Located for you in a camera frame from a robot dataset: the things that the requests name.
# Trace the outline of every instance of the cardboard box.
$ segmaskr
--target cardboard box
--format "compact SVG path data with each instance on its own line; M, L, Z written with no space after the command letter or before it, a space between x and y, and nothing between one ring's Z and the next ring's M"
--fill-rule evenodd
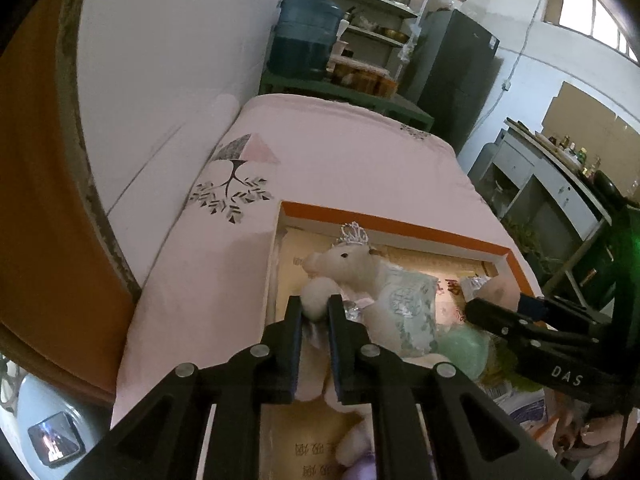
M311 252L329 249L340 236L340 226L353 221L391 262L440 280L436 322L463 322L465 301L456 283L467 276L503 274L533 295L509 248L386 218L282 202L264 295L267 323L283 319L289 296L299 294L308 281L302 260ZM260 478L338 480L343 469L335 463L334 449L357 421L352 414L334 412L321 399L264 406Z
M545 137L570 136L576 152L587 150L587 165L600 156L603 171L625 194L640 174L640 135L615 112L564 82L542 121Z

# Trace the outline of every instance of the crown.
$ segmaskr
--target crown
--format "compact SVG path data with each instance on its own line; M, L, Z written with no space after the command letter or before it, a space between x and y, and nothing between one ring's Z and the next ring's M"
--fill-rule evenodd
M342 224L340 226L342 236L336 240L336 245L369 245L367 232L357 222Z

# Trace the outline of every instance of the barcode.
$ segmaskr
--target barcode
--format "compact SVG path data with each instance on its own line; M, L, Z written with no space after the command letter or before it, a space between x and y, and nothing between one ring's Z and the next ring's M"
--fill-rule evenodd
M498 399L499 397L509 392L509 388L506 383L498 384L493 388L483 386L482 389L491 398L491 400Z

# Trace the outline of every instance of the water dispenser bottle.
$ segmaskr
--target water dispenser bottle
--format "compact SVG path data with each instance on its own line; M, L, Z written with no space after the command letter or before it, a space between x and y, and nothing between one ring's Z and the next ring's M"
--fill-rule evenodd
M283 0L267 67L276 75L322 79L343 12L330 0Z

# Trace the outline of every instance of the green table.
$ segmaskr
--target green table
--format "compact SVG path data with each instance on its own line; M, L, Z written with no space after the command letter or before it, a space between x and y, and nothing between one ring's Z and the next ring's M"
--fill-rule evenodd
M328 81L290 79L272 74L268 70L262 74L258 93L260 95L300 94L330 101L347 102L354 106L368 108L424 132L428 132L433 125L433 117L402 96L395 95L391 99L385 99L334 85Z

